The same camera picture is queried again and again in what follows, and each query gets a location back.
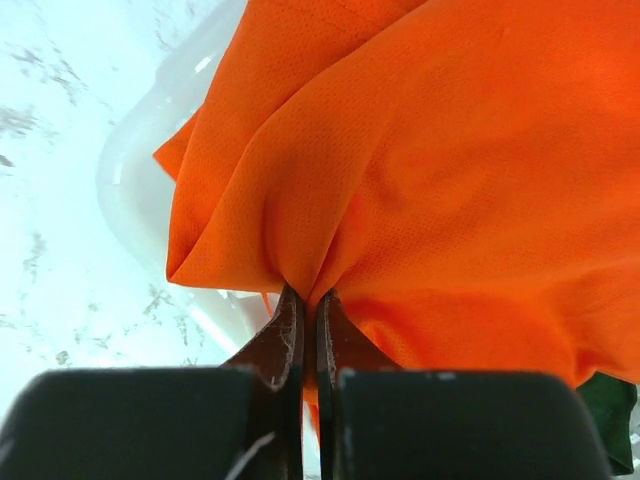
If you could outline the orange t shirt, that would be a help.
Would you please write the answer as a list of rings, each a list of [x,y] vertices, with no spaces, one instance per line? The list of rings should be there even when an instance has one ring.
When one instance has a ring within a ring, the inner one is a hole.
[[[335,290],[409,368],[639,380],[635,1],[251,1],[155,159],[172,283]]]

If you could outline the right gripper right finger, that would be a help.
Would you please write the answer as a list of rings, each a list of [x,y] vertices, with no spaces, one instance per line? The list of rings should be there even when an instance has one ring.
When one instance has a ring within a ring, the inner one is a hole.
[[[323,296],[316,311],[316,365],[321,475],[323,479],[337,479],[334,465],[340,423],[335,413],[338,374],[345,368],[394,371],[400,366],[348,318],[335,290]]]

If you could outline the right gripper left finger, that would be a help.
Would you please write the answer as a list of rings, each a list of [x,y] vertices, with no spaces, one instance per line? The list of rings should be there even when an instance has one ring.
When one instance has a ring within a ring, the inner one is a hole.
[[[290,286],[269,322],[223,363],[252,376],[244,446],[229,479],[301,479],[305,307]]]

